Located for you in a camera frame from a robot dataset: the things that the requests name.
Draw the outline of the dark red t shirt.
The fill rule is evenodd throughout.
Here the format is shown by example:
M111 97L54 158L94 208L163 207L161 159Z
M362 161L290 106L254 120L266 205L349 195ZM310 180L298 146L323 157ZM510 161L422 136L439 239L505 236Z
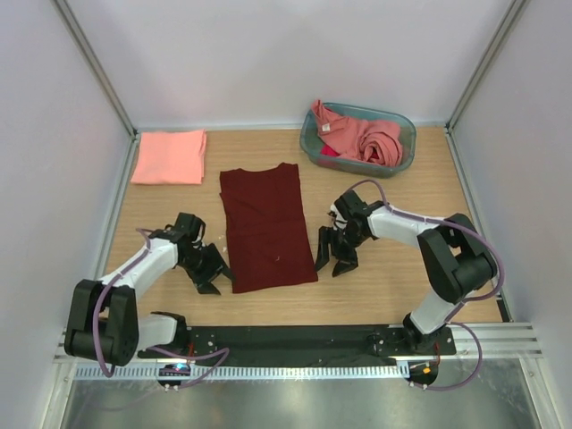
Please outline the dark red t shirt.
M296 164L221 172L220 186L234 294L318 281Z

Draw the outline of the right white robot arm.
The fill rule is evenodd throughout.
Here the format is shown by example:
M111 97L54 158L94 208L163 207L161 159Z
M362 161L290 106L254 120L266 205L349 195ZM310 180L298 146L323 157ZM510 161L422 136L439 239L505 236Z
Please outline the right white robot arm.
M336 260L334 277L356 269L357 248L367 240L396 240L420 251L431 289L403 319L402 341L412 353L431 349L468 301L492 296L493 292L474 294L487 282L504 280L497 253L464 214L427 217L399 210L385 198L367 204L350 189L335 200L329 216L332 224L318 231L317 271L331 257Z

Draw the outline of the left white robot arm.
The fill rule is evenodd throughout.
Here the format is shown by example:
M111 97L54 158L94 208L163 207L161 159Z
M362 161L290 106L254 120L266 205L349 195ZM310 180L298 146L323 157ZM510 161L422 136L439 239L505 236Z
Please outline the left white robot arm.
M218 294L219 276L234 278L214 243L206 244L205 222L180 213L162 229L141 230L140 250L111 273L84 279L74 288L63 348L96 361L106 375L141 351L182 356L190 345L186 319L170 312L139 315L138 300L168 271L180 268L200 294Z

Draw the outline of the bright red t shirt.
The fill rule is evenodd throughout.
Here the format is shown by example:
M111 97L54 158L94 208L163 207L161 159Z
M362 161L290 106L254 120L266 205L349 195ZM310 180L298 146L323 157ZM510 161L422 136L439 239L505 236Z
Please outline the bright red t shirt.
M339 154L327 145L323 145L320 154L323 156L337 157Z

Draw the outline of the teal plastic basket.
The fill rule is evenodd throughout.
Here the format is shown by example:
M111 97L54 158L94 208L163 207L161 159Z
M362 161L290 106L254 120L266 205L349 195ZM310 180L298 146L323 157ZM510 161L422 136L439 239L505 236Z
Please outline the teal plastic basket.
M400 114L317 100L306 115L299 145L320 167L390 178L412 164L416 127Z

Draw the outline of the crumpled pink t shirt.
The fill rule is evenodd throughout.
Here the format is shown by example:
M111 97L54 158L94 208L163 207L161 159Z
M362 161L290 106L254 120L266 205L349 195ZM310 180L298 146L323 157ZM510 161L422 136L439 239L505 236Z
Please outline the crumpled pink t shirt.
M385 167L396 167L403 160L399 141L401 127L396 122L364 120L337 114L321 100L311 105L318 137L338 158Z

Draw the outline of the folded salmon pink t shirt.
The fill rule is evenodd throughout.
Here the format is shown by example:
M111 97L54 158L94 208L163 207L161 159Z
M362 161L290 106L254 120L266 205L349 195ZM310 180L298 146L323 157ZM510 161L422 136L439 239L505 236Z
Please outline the folded salmon pink t shirt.
M206 131L143 132L130 182L199 185L205 175Z

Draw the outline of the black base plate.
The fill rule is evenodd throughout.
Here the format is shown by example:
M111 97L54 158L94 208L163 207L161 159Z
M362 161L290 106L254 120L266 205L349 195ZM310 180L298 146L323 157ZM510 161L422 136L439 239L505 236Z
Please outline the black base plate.
M457 353L447 327L413 346L402 326L388 324L194 326L180 349L165 348L192 357L227 348L224 364L244 367L381 366L392 358Z

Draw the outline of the aluminium front rail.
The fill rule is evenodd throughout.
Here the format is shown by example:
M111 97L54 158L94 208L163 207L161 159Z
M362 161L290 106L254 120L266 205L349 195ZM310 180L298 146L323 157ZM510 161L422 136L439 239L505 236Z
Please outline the aluminium front rail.
M451 327L451 339L462 358L476 356L477 348L470 329L479 340L484 358L539 358L540 342L530 323L474 323L467 328L459 323Z

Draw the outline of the left aluminium corner post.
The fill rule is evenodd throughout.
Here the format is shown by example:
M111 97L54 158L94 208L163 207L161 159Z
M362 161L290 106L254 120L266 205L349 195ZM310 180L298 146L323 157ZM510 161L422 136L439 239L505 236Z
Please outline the left aluminium corner post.
M103 65L99 61L96 51L89 42L88 36L81 27L78 18L69 5L69 2L65 0L53 0L51 1L51 4L62 19L64 26L69 31L72 40L79 49L82 57L87 62L89 69L113 108L123 128L127 131L128 135L134 139L137 135L136 127L133 125L122 101L114 89L112 82L105 72Z

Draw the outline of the aluminium corner post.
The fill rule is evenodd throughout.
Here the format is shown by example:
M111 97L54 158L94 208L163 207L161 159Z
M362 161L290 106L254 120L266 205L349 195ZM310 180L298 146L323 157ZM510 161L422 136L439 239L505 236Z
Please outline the aluminium corner post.
M449 134L451 134L457 126L462 114L466 111L472 97L478 90L488 71L492 68L501 49L509 39L510 33L517 25L528 5L528 0L512 0L509 2L508 9L500 19L500 23L493 32L491 40L481 55L449 120L446 122L445 129Z
M51 1L51 4L62 19L64 26L69 31L72 40L79 49L82 57L87 62L89 69L113 108L123 128L127 131L128 135L134 139L137 135L136 127L133 125L122 101L114 89L112 82L105 72L103 65L99 61L96 51L89 42L88 36L81 27L78 18L69 5L69 2L65 0L53 0Z

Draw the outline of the right aluminium corner post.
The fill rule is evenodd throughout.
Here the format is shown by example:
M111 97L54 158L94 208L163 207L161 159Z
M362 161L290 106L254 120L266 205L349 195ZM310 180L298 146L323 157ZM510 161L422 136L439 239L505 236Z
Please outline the right aluminium corner post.
M500 23L493 32L491 40L481 55L449 120L446 122L445 129L449 134L451 134L457 126L462 114L466 111L472 97L478 90L488 71L492 68L501 49L509 39L510 33L517 25L528 5L528 0L512 0L509 2L508 9L500 19Z

